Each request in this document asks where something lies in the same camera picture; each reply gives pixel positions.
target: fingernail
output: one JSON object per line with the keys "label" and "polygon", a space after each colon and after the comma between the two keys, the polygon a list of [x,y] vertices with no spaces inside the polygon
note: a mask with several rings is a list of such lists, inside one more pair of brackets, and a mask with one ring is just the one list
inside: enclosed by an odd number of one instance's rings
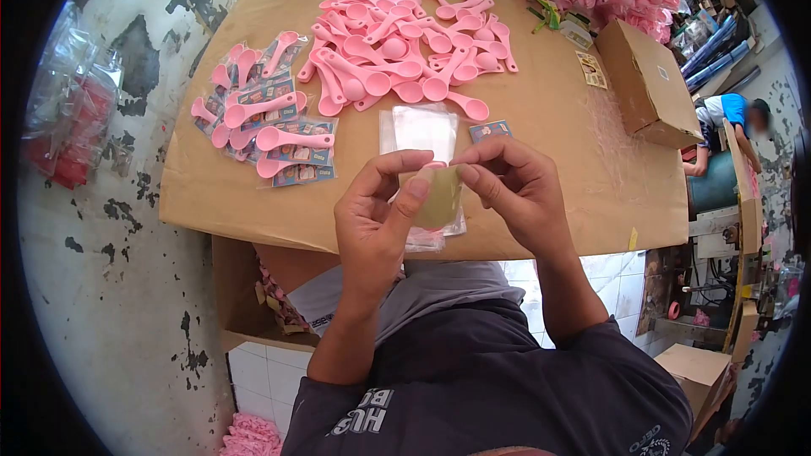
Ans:
{"label": "fingernail", "polygon": [[468,187],[476,185],[476,182],[479,181],[479,172],[471,167],[470,164],[459,164],[457,166],[457,174]]}
{"label": "fingernail", "polygon": [[434,170],[430,167],[423,167],[420,169],[414,178],[409,180],[408,191],[415,198],[425,198],[428,195],[428,189],[431,188],[431,182],[434,180]]}

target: tape roll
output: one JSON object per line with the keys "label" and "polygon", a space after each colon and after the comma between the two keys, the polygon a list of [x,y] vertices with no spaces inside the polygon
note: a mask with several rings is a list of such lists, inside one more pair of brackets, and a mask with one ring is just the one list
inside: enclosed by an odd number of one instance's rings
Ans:
{"label": "tape roll", "polygon": [[677,317],[679,317],[679,302],[674,301],[670,303],[670,310],[667,311],[667,318],[670,320],[675,320]]}

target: cardboard box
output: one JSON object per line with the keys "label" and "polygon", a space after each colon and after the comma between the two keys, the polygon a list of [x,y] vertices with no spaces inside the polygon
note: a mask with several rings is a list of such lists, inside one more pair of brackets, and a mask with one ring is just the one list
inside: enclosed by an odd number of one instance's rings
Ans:
{"label": "cardboard box", "polygon": [[732,357],[675,343],[654,360],[673,375],[684,390],[697,421],[705,418],[724,389]]}
{"label": "cardboard box", "polygon": [[[258,189],[256,168],[213,148],[189,112],[195,98],[211,94],[211,72],[233,45],[247,42],[262,48],[280,30],[311,35],[310,27],[322,13],[320,1],[237,0],[230,9],[177,110],[161,179],[162,221],[255,243],[337,252],[332,208],[363,165],[378,155],[377,117],[381,110],[400,104],[393,92],[365,112],[353,106],[340,112],[334,147],[338,178],[291,187]],[[494,1],[492,12],[512,31],[512,55],[521,72],[478,77],[460,92],[487,103],[492,119],[506,119],[514,137],[555,160],[578,254],[628,251],[631,236],[637,236],[633,247],[637,250],[686,242],[687,187],[679,153],[646,142],[606,153],[593,131],[595,115],[586,106],[596,89],[585,84],[577,46],[547,29],[533,35],[538,20],[526,12],[526,0]],[[437,3],[424,0],[422,6],[431,15]],[[427,54],[427,46],[422,48]],[[309,49],[294,62],[293,74],[304,65]],[[599,60],[594,46],[590,53]],[[313,77],[308,83],[297,81],[295,88],[318,96],[321,82]],[[446,104],[462,112],[455,103]],[[456,152],[471,144],[469,134],[459,134]],[[466,234],[448,238],[439,253],[410,258],[532,258],[512,238],[503,219],[483,208],[471,190],[462,192],[462,207]]]}
{"label": "cardboard box", "polygon": [[622,20],[602,29],[596,44],[628,134],[677,149],[704,141],[670,50]]}
{"label": "cardboard box", "polygon": [[749,353],[749,346],[752,344],[752,332],[757,326],[757,303],[754,301],[744,301],[740,307],[740,324],[738,334],[735,336],[735,347],[732,348],[732,362],[743,363]]}
{"label": "cardboard box", "polygon": [[256,301],[254,285],[262,279],[253,244],[248,241],[212,236],[214,290],[223,351],[242,342],[312,352],[316,334],[283,334],[273,312]]}

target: tiled wall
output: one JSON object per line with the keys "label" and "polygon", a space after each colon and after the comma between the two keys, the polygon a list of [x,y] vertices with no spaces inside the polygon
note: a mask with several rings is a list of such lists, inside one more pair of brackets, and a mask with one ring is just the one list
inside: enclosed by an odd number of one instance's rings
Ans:
{"label": "tiled wall", "polygon": [[[620,325],[620,331],[650,356],[656,356],[678,339],[649,331],[634,337],[644,290],[644,252],[626,252],[581,258],[583,270]],[[543,325],[542,296],[534,261],[502,261],[511,285],[526,290],[522,310],[530,332],[543,348],[554,348]],[[229,352],[237,407],[242,412],[274,421],[282,433],[289,429],[299,380],[307,373],[311,354],[245,342]]]}

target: dark hair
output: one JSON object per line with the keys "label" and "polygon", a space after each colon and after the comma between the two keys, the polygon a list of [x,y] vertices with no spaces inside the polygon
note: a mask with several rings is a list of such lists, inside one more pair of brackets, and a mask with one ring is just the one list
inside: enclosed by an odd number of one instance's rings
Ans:
{"label": "dark hair", "polygon": [[752,102],[752,107],[761,112],[763,119],[765,120],[766,127],[769,127],[771,125],[771,108],[769,107],[769,104],[761,98],[756,98]]}

